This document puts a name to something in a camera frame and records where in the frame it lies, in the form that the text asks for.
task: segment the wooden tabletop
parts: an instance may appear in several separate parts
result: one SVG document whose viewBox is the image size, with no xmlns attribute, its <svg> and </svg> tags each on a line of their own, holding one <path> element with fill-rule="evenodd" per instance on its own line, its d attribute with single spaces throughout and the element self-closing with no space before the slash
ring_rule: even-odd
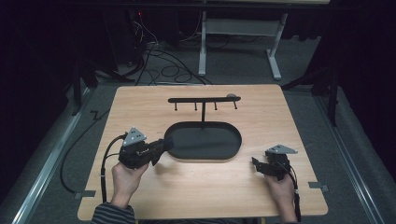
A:
<svg viewBox="0 0 396 224">
<path fill-rule="evenodd" d="M 181 121 L 200 121 L 201 107 L 193 104 L 168 103 L 175 97 L 225 97 L 233 93 L 241 97 L 233 103 L 206 105 L 206 121 L 224 121 L 242 135 L 239 152 L 227 161 L 185 161 L 165 152 L 160 161 L 144 173 L 140 187 L 132 197 L 136 219 L 269 217 L 276 216 L 265 178 L 255 171 L 251 157 L 265 161 L 264 150 L 276 145 L 291 147 L 298 154 L 289 154 L 299 183 L 303 216 L 324 215 L 328 211 L 320 189 L 311 189 L 316 182 L 314 171 L 301 137 L 277 85 L 222 86 L 148 86 L 120 87 L 111 107 L 101 143 L 94 159 L 85 190 L 95 190 L 94 197 L 82 199 L 78 218 L 90 220 L 94 208 L 102 202 L 100 167 L 109 143 L 135 126 L 147 136 L 146 142 L 164 137 L 166 130 Z M 120 151 L 121 142 L 110 153 Z M 111 167 L 118 157 L 106 162 L 107 198 L 113 193 Z"/>
</svg>

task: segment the white desk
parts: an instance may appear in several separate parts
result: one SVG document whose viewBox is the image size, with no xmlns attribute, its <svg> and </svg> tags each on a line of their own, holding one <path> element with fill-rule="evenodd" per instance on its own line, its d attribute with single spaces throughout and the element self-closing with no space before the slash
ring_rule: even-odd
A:
<svg viewBox="0 0 396 224">
<path fill-rule="evenodd" d="M 224 0 L 222 2 L 257 2 L 257 3 L 276 3 L 276 4 L 309 4 L 325 5 L 330 0 Z M 275 54 L 276 49 L 282 36 L 283 29 L 286 25 L 287 13 L 282 14 L 279 21 L 242 21 L 228 19 L 210 19 L 206 17 L 206 12 L 202 12 L 202 35 L 201 50 L 199 57 L 198 74 L 206 74 L 206 35 L 207 34 L 226 34 L 226 35 L 263 35 L 273 36 L 274 44 L 270 49 L 265 51 L 268 62 L 271 66 L 273 77 L 280 80 L 281 75 L 277 66 Z"/>
</svg>

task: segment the person's left hand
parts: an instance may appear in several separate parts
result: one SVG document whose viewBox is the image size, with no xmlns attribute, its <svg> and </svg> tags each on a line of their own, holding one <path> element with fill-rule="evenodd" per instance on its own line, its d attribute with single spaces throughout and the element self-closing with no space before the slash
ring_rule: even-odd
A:
<svg viewBox="0 0 396 224">
<path fill-rule="evenodd" d="M 117 163 L 112 169 L 114 194 L 111 199 L 112 204 L 126 208 L 132 195 L 140 184 L 142 174 L 149 168 L 149 164 L 143 165 L 138 169 L 129 169 L 122 163 Z"/>
</svg>

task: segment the hand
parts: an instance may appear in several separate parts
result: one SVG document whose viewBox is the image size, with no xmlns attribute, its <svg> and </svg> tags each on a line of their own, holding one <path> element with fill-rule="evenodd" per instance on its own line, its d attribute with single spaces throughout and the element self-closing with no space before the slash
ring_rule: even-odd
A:
<svg viewBox="0 0 396 224">
<path fill-rule="evenodd" d="M 143 165 L 138 169 L 129 169 L 122 163 L 117 163 L 112 169 L 114 194 L 111 199 L 112 204 L 126 208 L 132 195 L 140 184 L 142 174 L 149 168 L 149 164 Z"/>
<path fill-rule="evenodd" d="M 276 202 L 277 209 L 280 214 L 281 222 L 297 221 L 294 212 L 294 186 L 289 175 L 285 175 L 282 180 L 277 180 L 275 176 L 266 175 L 271 195 Z"/>
</svg>

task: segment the wire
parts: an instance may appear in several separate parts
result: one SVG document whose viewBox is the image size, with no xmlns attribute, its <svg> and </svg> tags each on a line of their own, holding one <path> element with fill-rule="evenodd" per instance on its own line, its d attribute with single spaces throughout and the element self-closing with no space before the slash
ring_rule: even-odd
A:
<svg viewBox="0 0 396 224">
<path fill-rule="evenodd" d="M 137 14 L 139 15 L 140 23 L 142 23 L 142 26 L 145 28 L 145 30 L 146 30 L 149 34 L 151 34 L 151 35 L 154 37 L 155 43 L 156 43 L 156 45 L 158 45 L 157 36 L 156 36 L 155 34 L 153 34 L 153 33 L 145 26 L 145 24 L 143 23 L 142 11 L 139 10 L 139 11 L 137 12 Z"/>
<path fill-rule="evenodd" d="M 198 28 L 201 23 L 201 18 L 202 18 L 202 13 L 199 14 L 198 23 L 197 23 L 197 26 L 195 27 L 194 33 L 192 33 L 192 35 L 190 35 L 190 37 L 187 37 L 186 39 L 179 40 L 180 42 L 184 42 L 184 41 L 194 39 L 194 38 L 200 36 L 200 35 L 196 35 L 196 33 L 198 32 Z"/>
<path fill-rule="evenodd" d="M 111 141 L 110 144 L 108 145 L 108 147 L 107 147 L 107 149 L 106 149 L 106 152 L 105 152 L 105 155 L 104 155 L 104 157 L 103 157 L 103 160 L 102 160 L 102 167 L 101 167 L 101 170 L 100 170 L 100 180 L 101 180 L 100 182 L 101 182 L 101 187 L 102 187 L 102 199 L 103 199 L 103 203 L 107 202 L 107 194 L 106 194 L 106 167 L 105 167 L 105 165 L 106 165 L 106 160 L 107 160 L 108 157 L 115 155 L 115 154 L 111 154 L 111 155 L 107 156 L 108 151 L 111 149 L 111 147 L 114 145 L 114 143 L 116 143 L 117 141 L 119 141 L 119 140 L 121 140 L 121 139 L 122 139 L 122 140 L 125 139 L 125 138 L 126 138 L 126 135 L 127 135 L 127 133 L 125 133 L 125 134 L 123 134 L 123 135 L 120 135 L 120 136 L 116 137 L 115 139 L 113 139 L 113 141 Z"/>
<path fill-rule="evenodd" d="M 291 172 L 288 171 L 288 169 L 286 169 L 285 166 L 283 166 L 282 163 L 280 163 L 279 161 L 276 162 L 278 165 L 280 165 L 280 167 L 282 167 L 282 169 L 284 169 L 286 171 L 286 173 L 290 176 L 291 181 L 293 182 L 293 186 L 294 186 L 294 212 L 297 216 L 297 221 L 301 222 L 301 210 L 300 210 L 300 194 L 298 193 L 298 185 L 297 185 L 297 175 L 294 172 L 293 167 L 290 167 L 290 169 L 294 172 L 294 176 L 291 174 Z"/>
<path fill-rule="evenodd" d="M 73 142 L 73 144 L 71 145 L 71 147 L 69 149 L 67 149 L 66 153 L 64 154 L 64 157 L 62 158 L 62 162 L 61 162 L 61 171 L 60 171 L 60 178 L 61 178 L 61 183 L 64 186 L 64 188 L 73 193 L 76 194 L 77 191 L 73 190 L 71 188 L 69 188 L 66 183 L 64 182 L 64 162 L 66 161 L 66 158 L 68 156 L 68 154 L 70 153 L 70 151 L 72 150 L 72 148 L 76 145 L 76 143 L 82 138 L 82 136 L 98 121 L 100 120 L 104 115 L 106 115 L 108 112 L 110 111 L 110 109 L 108 109 L 105 113 L 103 113 L 99 118 L 97 118 L 87 129 L 85 129 L 85 131 Z"/>
<path fill-rule="evenodd" d="M 193 77 L 197 78 L 197 79 L 198 79 L 199 81 L 201 81 L 204 85 L 206 85 L 205 81 L 208 82 L 210 85 L 212 85 L 212 82 L 209 81 L 207 78 L 205 78 L 205 77 L 199 77 L 199 76 L 195 75 L 195 74 L 186 66 L 186 64 L 184 64 L 184 63 L 183 63 L 180 59 L 178 59 L 176 56 L 174 56 L 174 55 L 172 55 L 172 54 L 170 54 L 170 53 L 167 53 L 167 52 L 165 52 L 165 51 L 158 50 L 158 49 L 156 49 L 156 50 L 154 50 L 154 51 L 155 51 L 155 52 L 160 52 L 160 53 L 162 53 L 162 54 L 168 55 L 168 56 L 170 56 L 170 57 L 176 59 L 179 63 L 182 64 L 182 66 L 183 66 L 182 68 L 185 69 L 185 70 L 189 73 L 190 76 L 193 76 Z"/>
<path fill-rule="evenodd" d="M 149 62 L 149 55 L 150 55 L 150 53 L 151 53 L 153 47 L 154 47 L 154 45 L 152 45 L 151 48 L 149 48 L 148 55 L 147 55 L 147 57 L 146 57 L 145 65 L 143 66 L 143 69 L 142 69 L 142 71 L 140 72 L 140 75 L 139 75 L 139 77 L 137 78 L 137 81 L 136 81 L 136 83 L 135 83 L 136 86 L 139 84 L 140 78 L 143 76 L 143 72 L 146 70 L 146 66 L 148 65 L 148 62 Z"/>
</svg>

